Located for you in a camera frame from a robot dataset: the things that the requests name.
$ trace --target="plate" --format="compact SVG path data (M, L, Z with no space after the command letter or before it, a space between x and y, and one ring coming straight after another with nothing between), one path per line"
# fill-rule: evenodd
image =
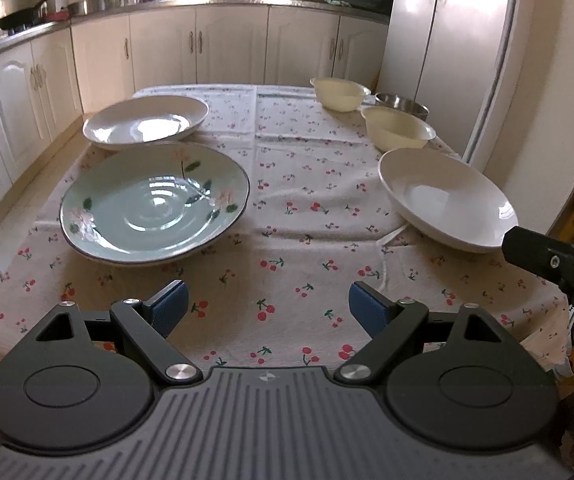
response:
M192 142L125 150L65 193L60 225L84 256L148 266L188 256L243 213L249 179L231 158Z
M378 164L398 212L427 236L471 253L498 250L518 225L507 197L471 166L433 150L401 148Z
M209 113L202 99L151 95L121 101L85 121L84 136L105 150L124 150L160 140L180 140Z

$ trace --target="white refrigerator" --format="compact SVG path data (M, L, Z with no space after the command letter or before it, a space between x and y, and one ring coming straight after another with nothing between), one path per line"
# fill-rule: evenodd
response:
M467 162L497 89L515 2L394 0L378 91L429 108L427 122Z

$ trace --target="black device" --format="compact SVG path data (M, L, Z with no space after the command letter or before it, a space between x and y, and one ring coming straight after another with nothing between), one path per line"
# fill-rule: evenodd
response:
M573 246L514 228L503 252L574 298ZM108 312L55 306L0 363L0 480L572 477L550 441L552 380L479 307L434 313L356 282L350 310L372 340L333 374L203 378L164 339L187 300L173 282Z

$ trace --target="plate rim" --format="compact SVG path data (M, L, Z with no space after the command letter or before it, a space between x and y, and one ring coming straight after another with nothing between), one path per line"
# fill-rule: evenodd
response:
M182 132L177 132L175 134L171 134L169 136L166 137L162 137L161 139L156 139L156 140L141 140L141 141L134 141L134 142L100 142L97 139L91 139L88 135L87 135L87 124L89 124L89 122L94 119L98 114L101 114L103 111L108 110L109 108L112 108L116 105L122 104L122 103L126 103L128 101L135 101L137 99L146 99L146 98L157 98L157 97L176 97L176 98L189 98L189 99L194 99L195 101L200 101L202 104L204 104L207 107L207 110L205 111L204 115L202 116L202 118L196 122L193 126L191 126L190 128L183 130ZM153 144L155 142L165 142L166 140L169 139L169 137L173 137L175 135L178 135L178 133L180 134L190 134L192 133L196 128L198 128L208 117L209 112L211 111L211 109L209 108L209 103L205 101L205 99L201 99L200 97L194 97L193 95L184 95L184 94L151 94L151 95L141 95L138 97L129 97L127 99L123 99L122 101L118 101L117 103L114 103L113 105L109 105L105 108L103 108L102 110L100 110L99 112L96 112L95 114L93 114L91 117L87 118L84 123L83 123L83 135L84 138L86 140L88 140L90 143L99 146L99 147L104 147L104 146L115 146L117 148L128 148L129 146L147 146L149 144Z
M205 245L211 244L214 241L218 240L222 235L224 235L227 231L229 231L229 229L231 229L238 222L238 220L240 220L240 217L246 211L246 207L247 207L247 204L249 202L249 196L251 195L251 181L249 180L249 175L244 170L244 168L236 160L234 160L233 158L228 156L226 153L219 152L218 150L215 150L211 146L207 146L206 144L201 144L199 142L184 142L184 141L166 140L163 142L156 142L154 144L149 144L148 146L161 146L161 145L167 145L167 144L168 145L190 144L193 146L198 146L200 148L205 148L206 150L216 152L216 153L219 153L221 155L226 156L229 160L231 160L240 169L240 171L243 173L243 175L246 179L247 190L246 190L246 195L244 197L244 203L243 203L242 207L240 207L238 209L238 212L237 212L235 218L231 221L231 223L225 229L223 229L223 231L221 233L215 235L214 237L208 238L207 240L205 240L200 245L198 245L194 248L191 248L190 250L174 254L173 256L167 256L167 257L159 259L159 260L144 260L144 261L137 261L137 262L124 262L124 261L120 261L120 260L110 260L108 258L100 258L98 256L95 256L94 254L89 254L87 251L83 250L82 248L77 247L73 243L73 241L70 240L69 236L67 235L67 231L63 227L63 223L62 223L63 222L63 206L65 203L65 197L67 196L67 193L69 193L71 188L74 186L74 184L78 181L78 179L75 179L71 183L71 185L69 187L67 187L67 190L63 193L62 198L60 199L60 206L58 207L58 224L60 224L60 230L62 231L62 234L63 234L65 240L71 246L71 248L73 248L73 250L75 250L79 254L82 254L85 258L88 258L90 260L93 260L96 262L102 262L102 263L106 263L106 264L112 264L112 265L117 266L117 267L149 267L149 266L164 264L166 262L177 260L181 256L190 256L192 253L194 253L195 251L198 251L200 248L204 247ZM115 155L111 155L111 156L117 156L120 153L123 153L123 152L116 152ZM97 165L91 167L89 169L89 171L91 171L93 168L96 168L96 167L97 167Z
M397 203L401 208L403 208L403 209L409 211L409 213L410 213L411 215L413 215L415 218L419 219L423 224L427 224L430 228L432 228L432 229L438 231L442 236L445 236L445 237L447 237L447 238L450 238L450 239L452 239L452 240L455 240L455 241L457 241L458 243L467 244L468 246L470 246L470 247L472 247L472 248L477 248L477 249L480 249L480 250L484 250L485 252L491 252L491 251L498 250L498 249L502 248L502 240L500 241L500 244L499 244L499 245L487 245L487 244L478 244L478 243L475 243L475 242L469 242L469 241L466 241L466 240L461 240L460 238L456 238L455 236L446 233L445 231L443 231L443 230L440 229L439 227L437 227L437 226L435 226L435 225L433 225L433 224L427 222L426 220L423 220L423 219L420 218L417 214L415 214L413 211L411 211L407 206L405 206L403 203L401 203L400 200L398 200L398 199L394 196L394 193L391 191L391 188L389 187L389 185L386 183L384 177L382 176L382 161L384 160L385 156L386 156L387 154L391 153L391 152L399 152L400 150L414 150L414 152L420 152L421 150L423 150L423 148L420 148L420 149L419 149L419 148L398 148L397 150L389 150L388 152L384 153L384 154L380 157L380 160L378 161L378 177L379 177L379 179L380 179L381 184L385 187L385 190L387 191L387 193L388 193L388 195L389 195L390 198L394 199L394 200L396 201L396 203ZM471 167L469 164L467 164L466 162L464 162L464 161L462 161L462 160L460 160L460 159L458 159L458 158L453 158L452 156L446 155L445 153L438 152L438 151L436 151L436 150L426 150L426 151L427 151L428 153L429 153L429 152L432 153L432 155L430 155L430 156L433 156L434 154L435 154L435 155L438 155L438 156L442 156L442 157L444 157L444 158L448 158L448 159L450 159L450 160L452 160L452 161L454 161L454 162L457 162L457 163L459 163L459 164L463 164L464 166L467 166L467 167L470 168L471 170L474 170L474 171L477 172L479 175L481 175L485 180L489 181L489 182L502 194L502 196L505 198L505 200L506 200L509 204L511 204L510 200L509 200L509 199L507 198L507 196L502 192L502 189L500 189L498 186L496 186L496 184L494 184L494 183L493 183L487 176L485 176L483 173L481 173L480 171L476 170L476 168ZM515 219L516 219L515 225L517 226L517 225L520 224L519 221L518 221L518 214L515 212L515 209L514 209L513 211L514 211L514 216L515 216ZM398 213L400 213L400 215L403 216L405 220L407 220L410 224L412 224L412 222L411 222L408 218L406 218L406 216L403 215L403 212L398 211ZM434 241L437 241L438 243L441 243L441 244L443 244L443 245L447 245L446 243L441 242L441 241L439 241L439 240L434 240Z

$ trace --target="table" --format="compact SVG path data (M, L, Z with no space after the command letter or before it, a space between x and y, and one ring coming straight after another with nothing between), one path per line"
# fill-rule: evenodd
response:
M212 366L336 368L369 339L347 304L364 280L391 299L432 310L478 303L545 368L561 363L568 306L560 290L507 264L500 252L450 250L403 228L379 182L380 154L358 112L337 114L310 89L179 86L147 89L205 99L211 109L190 140L236 160L252 193L237 224L200 253L129 269L91 262L64 240L63 193L110 156L93 146L74 163L38 215L0 285L0 359L58 301L104 310L147 299L180 278L190 309L168 340L203 370ZM456 156L437 139L427 149Z

